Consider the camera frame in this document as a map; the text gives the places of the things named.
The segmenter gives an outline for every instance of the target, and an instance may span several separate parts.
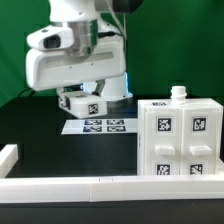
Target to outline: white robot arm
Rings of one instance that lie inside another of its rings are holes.
[[[131,12],[143,0],[49,0],[49,25],[28,36],[28,85],[36,91],[57,88],[59,106],[78,118],[107,113],[99,97],[105,79],[125,73],[124,39],[98,11]],[[97,81],[95,94],[64,87]]]

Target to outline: black table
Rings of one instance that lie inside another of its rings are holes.
[[[135,101],[101,118],[136,118]],[[136,134],[72,135],[56,97],[11,100],[0,108],[0,144],[18,144],[7,178],[136,175]],[[1,223],[224,223],[224,200],[0,204]]]

